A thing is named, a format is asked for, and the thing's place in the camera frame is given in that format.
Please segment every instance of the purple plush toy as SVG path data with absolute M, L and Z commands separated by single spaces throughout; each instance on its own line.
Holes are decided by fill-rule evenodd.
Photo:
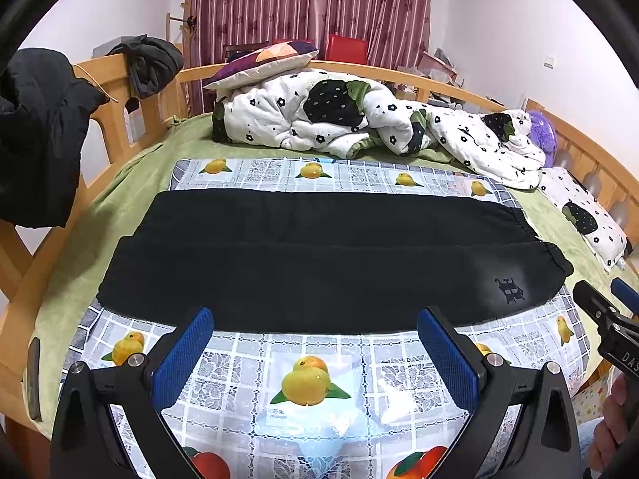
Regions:
M 557 150 L 557 136 L 550 121 L 540 111 L 529 111 L 532 120 L 530 139 L 532 143 L 546 153 L 544 167 L 552 167 Z

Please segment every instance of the white drawstring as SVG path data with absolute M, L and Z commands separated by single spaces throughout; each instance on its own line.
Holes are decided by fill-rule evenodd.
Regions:
M 102 92 L 103 92 L 103 93 L 104 93 L 104 94 L 105 94 L 108 98 L 110 98 L 110 99 L 111 99 L 114 103 L 119 104 L 119 101 L 118 101 L 115 97 L 111 97 L 111 96 L 109 95 L 109 93 L 108 93 L 108 92 L 107 92 L 104 88 L 102 88 L 102 86 L 100 85 L 100 83 L 98 83 L 98 81 L 96 81 L 96 80 L 93 78 L 93 76 L 92 76 L 90 73 L 88 73 L 88 72 L 87 72 L 84 68 L 82 68 L 80 65 L 76 65 L 76 64 L 74 64 L 74 63 L 72 63 L 72 64 L 71 64 L 71 66 L 77 66 L 80 70 L 82 70 L 85 74 L 87 74 L 87 75 L 89 76 L 89 79 L 91 79 L 91 81 L 93 81 L 93 82 L 95 83 L 95 85 L 96 85 L 96 86 L 97 86 L 100 90 L 102 90 Z

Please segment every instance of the black jacket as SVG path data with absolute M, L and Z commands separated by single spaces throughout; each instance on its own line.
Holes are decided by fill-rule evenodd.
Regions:
M 184 58 L 174 44 L 146 35 L 123 41 L 111 54 L 126 56 L 129 82 L 140 99 L 163 90 L 184 67 Z
M 0 77 L 0 218 L 64 226 L 90 115 L 108 97 L 55 50 L 18 50 Z

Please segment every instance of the green bedsheet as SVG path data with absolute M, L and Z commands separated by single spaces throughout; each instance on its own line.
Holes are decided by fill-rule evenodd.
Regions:
M 51 437 L 58 400 L 60 375 L 69 342 L 87 306 L 94 299 L 98 286 L 121 236 L 130 236 L 142 221 L 153 197 L 167 188 L 175 162 L 181 158 L 274 158 L 299 157 L 303 153 L 286 149 L 232 146 L 210 140 L 209 115 L 196 117 L 172 128 L 165 142 L 154 145 L 130 160 L 107 189 L 96 198 L 87 213 L 77 222 L 58 259 L 36 320 L 34 336 L 40 338 L 40 404 L 42 422 L 38 428 Z M 461 170 L 454 164 L 399 158 L 383 148 L 367 150 L 362 160 L 426 165 L 447 170 Z M 615 267 L 607 275 L 585 241 L 541 192 L 513 191 L 529 219 L 546 241 L 560 246 L 574 265 L 574 274 L 567 279 L 569 288 L 580 279 L 610 296 L 609 283 L 621 276 L 639 289 L 639 279 L 627 269 Z M 586 376 L 601 362 L 596 353 L 599 337 L 595 324 L 582 314 L 592 345 Z

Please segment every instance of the floral curtain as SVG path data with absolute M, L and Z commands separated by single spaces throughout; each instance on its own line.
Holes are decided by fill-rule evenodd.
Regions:
M 366 40 L 368 64 L 393 69 L 428 47 L 430 0 L 191 1 L 193 66 L 223 62 L 225 45 L 275 39 L 311 40 L 322 58 L 329 34 Z

